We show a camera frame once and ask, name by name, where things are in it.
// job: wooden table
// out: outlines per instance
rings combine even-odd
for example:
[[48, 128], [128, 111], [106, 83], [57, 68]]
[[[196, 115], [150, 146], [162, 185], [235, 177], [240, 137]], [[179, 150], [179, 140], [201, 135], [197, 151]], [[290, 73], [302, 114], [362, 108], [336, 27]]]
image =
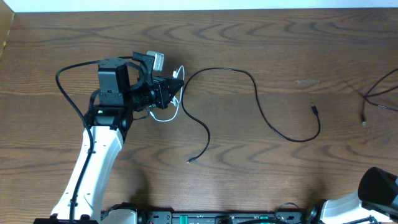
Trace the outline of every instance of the wooden table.
[[[75, 165], [83, 128], [55, 72], [132, 51], [163, 52], [164, 75], [181, 64], [188, 77], [206, 67], [247, 70], [277, 129], [312, 136], [315, 102], [322, 131], [311, 142], [285, 141], [262, 120], [247, 76], [204, 73], [191, 82], [185, 105], [211, 130], [208, 152], [185, 163], [203, 149], [206, 132], [182, 111], [169, 123], [135, 121], [104, 209], [121, 202], [207, 211], [306, 207], [357, 190], [372, 166], [398, 173], [397, 114], [368, 106], [363, 128], [357, 92], [398, 66], [398, 9], [17, 14], [7, 44], [0, 62], [0, 223], [48, 217]], [[61, 82], [85, 112], [98, 87], [96, 66], [65, 72]], [[397, 84], [395, 76], [378, 90]], [[377, 100], [397, 106], [397, 96]], [[160, 118], [173, 112], [156, 111]]]

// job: black cable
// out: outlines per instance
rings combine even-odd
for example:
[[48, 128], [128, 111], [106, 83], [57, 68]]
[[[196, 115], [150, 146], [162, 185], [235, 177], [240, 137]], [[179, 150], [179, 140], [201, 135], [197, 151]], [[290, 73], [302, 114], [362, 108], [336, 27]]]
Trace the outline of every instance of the black cable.
[[[129, 59], [129, 58], [132, 58], [132, 57], [131, 56], [123, 56], [123, 57], [119, 57], [119, 58]], [[81, 181], [83, 180], [83, 176], [84, 176], [84, 174], [86, 172], [86, 169], [87, 169], [88, 163], [90, 161], [91, 155], [93, 153], [94, 140], [93, 140], [93, 135], [92, 135], [92, 133], [91, 133], [91, 131], [90, 131], [85, 119], [84, 119], [83, 114], [81, 113], [79, 108], [76, 106], [76, 104], [73, 102], [73, 100], [68, 96], [68, 94], [65, 92], [65, 90], [61, 86], [59, 77], [60, 77], [61, 72], [65, 71], [65, 70], [68, 70], [68, 69], [71, 69], [71, 68], [80, 67], [80, 66], [84, 66], [84, 65], [91, 65], [91, 64], [98, 63], [98, 62], [99, 62], [99, 60], [95, 60], [95, 61], [91, 61], [91, 62], [84, 62], [84, 63], [79, 63], [79, 64], [76, 64], [76, 65], [70, 65], [70, 66], [67, 66], [65, 68], [61, 68], [59, 71], [57, 71], [57, 74], [55, 75], [55, 81], [57, 82], [57, 86], [58, 86], [59, 90], [61, 91], [62, 95], [67, 99], [67, 101], [72, 105], [73, 109], [76, 111], [76, 113], [80, 117], [84, 128], [87, 130], [88, 138], [90, 140], [90, 147], [88, 149], [88, 153], [87, 153], [87, 157], [86, 157], [85, 163], [83, 164], [83, 167], [81, 168], [81, 172], [80, 172], [79, 178], [78, 178], [78, 180], [76, 182], [76, 186], [75, 186], [75, 189], [73, 191], [72, 198], [70, 199], [70, 211], [69, 211], [69, 222], [70, 222], [70, 224], [73, 224], [73, 219], [75, 217], [75, 207], [76, 207], [77, 193], [79, 191], [80, 184], [81, 184]], [[89, 102], [89, 106], [88, 106], [89, 109], [93, 107], [93, 103], [95, 101], [95, 98], [96, 98], [98, 92], [99, 92], [99, 90], [95, 90], [91, 94], [90, 102]]]
[[315, 138], [319, 135], [319, 133], [320, 133], [320, 131], [321, 131], [321, 122], [320, 122], [320, 120], [319, 120], [319, 114], [318, 114], [317, 107], [314, 106], [313, 104], [311, 105], [311, 108], [312, 108], [313, 113], [314, 113], [315, 116], [317, 117], [317, 121], [318, 121], [318, 131], [317, 131], [317, 133], [316, 133], [313, 137], [311, 137], [311, 138], [309, 138], [309, 139], [304, 139], [304, 140], [291, 139], [291, 138], [288, 138], [287, 136], [283, 135], [282, 133], [280, 133], [278, 130], [276, 130], [276, 128], [273, 127], [273, 125], [270, 124], [270, 122], [268, 122], [266, 116], [264, 115], [264, 112], [263, 112], [262, 109], [261, 109], [259, 97], [258, 97], [258, 94], [257, 94], [257, 85], [256, 85], [256, 82], [254, 81], [253, 76], [252, 76], [249, 72], [244, 71], [244, 70], [234, 69], [234, 68], [204, 68], [204, 69], [202, 69], [202, 70], [199, 70], [199, 71], [195, 72], [195, 73], [188, 79], [187, 83], [185, 84], [185, 87], [183, 88], [182, 96], [181, 96], [181, 97], [182, 97], [182, 98], [181, 98], [181, 105], [182, 105], [182, 109], [184, 110], [184, 112], [185, 112], [191, 119], [193, 119], [193, 120], [196, 121], [197, 123], [201, 124], [201, 125], [206, 129], [207, 136], [208, 136], [207, 145], [206, 145], [206, 147], [204, 148], [204, 150], [202, 150], [202, 152], [201, 152], [199, 155], [197, 155], [197, 156], [195, 156], [195, 157], [189, 159], [189, 160], [187, 161], [187, 163], [190, 163], [190, 162], [195, 161], [195, 160], [198, 159], [203, 153], [205, 153], [205, 151], [207, 150], [207, 148], [208, 148], [208, 146], [209, 146], [209, 143], [210, 143], [210, 130], [208, 129], [207, 125], [205, 125], [202, 121], [200, 121], [199, 119], [193, 117], [190, 113], [188, 113], [188, 111], [187, 111], [187, 110], [185, 109], [185, 107], [184, 107], [184, 102], [183, 102], [184, 93], [185, 93], [185, 91], [187, 90], [187, 86], [188, 86], [189, 82], [191, 81], [191, 79], [192, 79], [193, 77], [195, 77], [195, 75], [198, 75], [199, 73], [204, 72], [204, 71], [207, 71], [207, 70], [228, 70], [228, 71], [233, 71], [233, 72], [244, 73], [244, 74], [246, 74], [248, 77], [250, 77], [250, 79], [251, 79], [251, 81], [253, 82], [253, 85], [254, 85], [254, 92], [255, 92], [255, 95], [256, 95], [256, 101], [257, 101], [257, 105], [258, 105], [258, 107], [259, 107], [259, 110], [260, 110], [260, 113], [261, 113], [262, 118], [263, 118], [264, 121], [267, 123], [268, 127], [270, 127], [271, 130], [273, 130], [275, 133], [277, 133], [281, 138], [283, 138], [283, 139], [285, 139], [285, 140], [288, 140], [288, 141], [292, 141], [292, 142], [307, 142], [307, 141], [311, 141], [311, 140], [315, 139]]
[[93, 109], [93, 107], [94, 107], [94, 102], [95, 102], [95, 98], [97, 97], [97, 95], [98, 95], [98, 93], [99, 93], [100, 91], [101, 91], [100, 89], [97, 89], [97, 90], [95, 90], [95, 91], [91, 94], [91, 96], [90, 96], [90, 101], [89, 101], [89, 103], [88, 103], [88, 110]]
[[281, 208], [285, 207], [286, 205], [293, 205], [293, 206], [296, 206], [296, 208], [297, 208], [298, 210], [300, 210], [299, 206], [297, 206], [297, 205], [294, 204], [293, 202], [285, 202], [285, 203], [283, 203], [282, 205], [280, 205], [279, 208], [275, 211], [275, 213], [274, 213], [275, 219], [280, 220], [280, 218], [278, 218], [278, 216], [276, 215], [276, 213], [277, 213]]
[[359, 220], [355, 220], [355, 221], [348, 222], [348, 223], [343, 223], [343, 224], [359, 224], [359, 223], [364, 223], [364, 222], [379, 223], [375, 217], [369, 216], [369, 217], [366, 217], [366, 218], [361, 218]]
[[395, 72], [398, 72], [398, 68], [396, 68], [396, 69], [393, 69], [391, 72], [389, 72], [389, 73], [387, 73], [387, 74], [385, 74], [383, 77], [381, 77], [364, 95], [362, 95], [361, 94], [361, 96], [362, 96], [362, 107], [361, 107], [361, 122], [362, 122], [362, 125], [363, 126], [366, 126], [366, 116], [365, 116], [365, 105], [366, 105], [366, 103], [369, 103], [370, 105], [373, 105], [373, 106], [378, 106], [378, 107], [381, 107], [381, 108], [384, 108], [384, 109], [387, 109], [387, 110], [391, 110], [391, 111], [394, 111], [394, 112], [398, 112], [398, 109], [394, 109], [394, 108], [391, 108], [391, 107], [389, 107], [389, 106], [385, 106], [385, 105], [380, 105], [380, 104], [378, 104], [378, 103], [374, 103], [374, 102], [372, 102], [372, 101], [370, 101], [368, 98], [370, 98], [370, 97], [374, 97], [374, 96], [379, 96], [379, 95], [382, 95], [382, 94], [385, 94], [385, 93], [388, 93], [388, 92], [390, 92], [390, 91], [392, 91], [392, 90], [396, 90], [396, 89], [398, 89], [398, 86], [395, 86], [395, 87], [392, 87], [392, 88], [390, 88], [390, 89], [388, 89], [388, 90], [384, 90], [384, 91], [381, 91], [381, 92], [379, 92], [379, 93], [373, 93], [373, 94], [370, 94], [370, 92], [372, 92], [372, 90], [378, 85], [378, 84], [380, 84], [380, 82], [382, 82], [385, 78], [387, 78], [388, 76], [390, 76], [390, 75], [392, 75], [393, 73], [395, 73]]
[[149, 109], [146, 109], [147, 110], [147, 112], [148, 112], [148, 114], [147, 115], [145, 115], [145, 116], [142, 116], [142, 117], [140, 117], [140, 118], [133, 118], [132, 120], [133, 121], [137, 121], [137, 120], [140, 120], [140, 119], [146, 119], [146, 118], [148, 118], [149, 117], [149, 115], [150, 115], [150, 110]]

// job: black connector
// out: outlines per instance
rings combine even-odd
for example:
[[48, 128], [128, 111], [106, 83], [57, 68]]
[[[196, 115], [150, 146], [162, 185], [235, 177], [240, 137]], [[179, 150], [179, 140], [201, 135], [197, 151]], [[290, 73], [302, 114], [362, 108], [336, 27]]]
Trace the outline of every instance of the black connector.
[[315, 116], [318, 116], [318, 110], [317, 110], [317, 106], [315, 106], [313, 103], [311, 103], [311, 109], [312, 112], [315, 114]]

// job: green terminal block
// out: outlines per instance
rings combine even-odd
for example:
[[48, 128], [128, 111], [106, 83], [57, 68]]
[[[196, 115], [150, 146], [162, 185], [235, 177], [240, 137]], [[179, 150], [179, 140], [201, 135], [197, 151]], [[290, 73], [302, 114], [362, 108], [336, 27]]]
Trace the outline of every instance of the green terminal block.
[[268, 219], [268, 216], [261, 216], [260, 219]]
[[181, 215], [180, 216], [180, 224], [188, 224], [188, 215]]

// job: white plastic housing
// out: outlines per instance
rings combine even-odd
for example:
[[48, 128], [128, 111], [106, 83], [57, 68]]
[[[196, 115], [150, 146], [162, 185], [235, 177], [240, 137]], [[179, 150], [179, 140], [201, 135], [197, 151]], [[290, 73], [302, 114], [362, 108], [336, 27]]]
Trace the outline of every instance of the white plastic housing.
[[[123, 138], [119, 130], [111, 130], [108, 126], [93, 126], [91, 133], [95, 142], [95, 153], [91, 156], [78, 191], [75, 219], [79, 220], [81, 215], [86, 214], [90, 216], [90, 220], [96, 220], [100, 223], [105, 188], [109, 180], [113, 162], [123, 146]], [[51, 214], [57, 213], [58, 219], [69, 219], [69, 201], [72, 198], [81, 168], [87, 158], [89, 145], [90, 140], [87, 130], [85, 130], [80, 155], [72, 176], [59, 203], [51, 212]]]
[[391, 222], [389, 217], [374, 210], [366, 210], [361, 205], [358, 192], [336, 200], [328, 200], [323, 204], [320, 220], [325, 224], [342, 224], [373, 216], [379, 222]]
[[137, 224], [137, 213], [130, 209], [112, 210], [101, 224]]
[[163, 70], [163, 63], [164, 63], [164, 54], [154, 51], [147, 51], [147, 55], [151, 55], [155, 57], [154, 61], [154, 71], [161, 72]]

